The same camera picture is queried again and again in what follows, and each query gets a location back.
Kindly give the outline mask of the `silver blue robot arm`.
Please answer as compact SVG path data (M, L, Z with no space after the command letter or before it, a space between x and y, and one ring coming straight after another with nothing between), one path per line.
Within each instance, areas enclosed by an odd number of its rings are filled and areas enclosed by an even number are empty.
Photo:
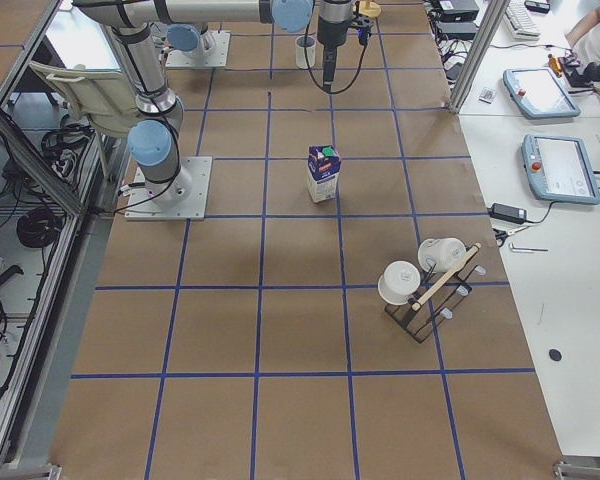
M190 55L209 54L216 41L205 22L195 24L171 24L167 27L166 39L178 51Z
M356 1L77 1L75 7L97 22L134 92L142 116L131 128L128 146L144 176L148 202L159 209L191 196L193 178L179 152L183 105L169 87L159 63L150 25L194 25L207 22L259 22L286 32L307 32L316 17L317 40L323 47L323 78L318 87L332 93L337 50L350 30L367 45L370 17Z

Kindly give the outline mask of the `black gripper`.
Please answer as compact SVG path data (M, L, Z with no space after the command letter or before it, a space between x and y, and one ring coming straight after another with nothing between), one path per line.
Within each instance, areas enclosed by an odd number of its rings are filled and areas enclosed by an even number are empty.
M336 49L346 42L349 29L358 31L361 45L371 32L371 18L361 14L356 1L325 0L318 10L317 40L323 48L322 89L331 90L336 71Z

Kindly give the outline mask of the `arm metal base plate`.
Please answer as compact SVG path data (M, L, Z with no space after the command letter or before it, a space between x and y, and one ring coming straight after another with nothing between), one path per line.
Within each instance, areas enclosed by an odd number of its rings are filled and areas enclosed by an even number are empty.
M224 68L227 63L231 32L208 30L199 46L186 52L171 49L166 57L167 69L212 69Z
M166 193L149 183L133 189L130 208L123 211L129 221L203 220L212 171L210 156L181 158L181 169Z

